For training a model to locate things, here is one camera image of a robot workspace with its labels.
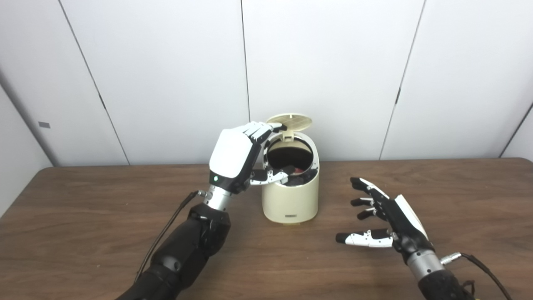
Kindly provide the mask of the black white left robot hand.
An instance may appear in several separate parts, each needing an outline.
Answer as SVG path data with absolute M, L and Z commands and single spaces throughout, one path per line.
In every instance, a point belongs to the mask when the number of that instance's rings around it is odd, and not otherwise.
M 260 152 L 272 133 L 285 130 L 281 123 L 249 122 L 246 125 L 224 129 L 209 161 L 209 183 L 232 194 L 239 194 L 250 185 L 287 182 L 295 172 L 292 165 L 281 169 L 253 169 Z

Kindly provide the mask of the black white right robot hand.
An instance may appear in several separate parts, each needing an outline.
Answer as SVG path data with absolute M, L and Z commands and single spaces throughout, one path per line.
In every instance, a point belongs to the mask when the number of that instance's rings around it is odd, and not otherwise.
M 357 219 L 365 220 L 375 216 L 387 222 L 389 227 L 337 233 L 337 243 L 370 248 L 394 248 L 402 255 L 405 263 L 412 255 L 435 251 L 424 226 L 403 195 L 392 199 L 375 184 L 363 178 L 351 177 L 350 182 L 355 190 L 367 194 L 367 197 L 350 201 L 353 207 L 367 207 L 357 214 Z

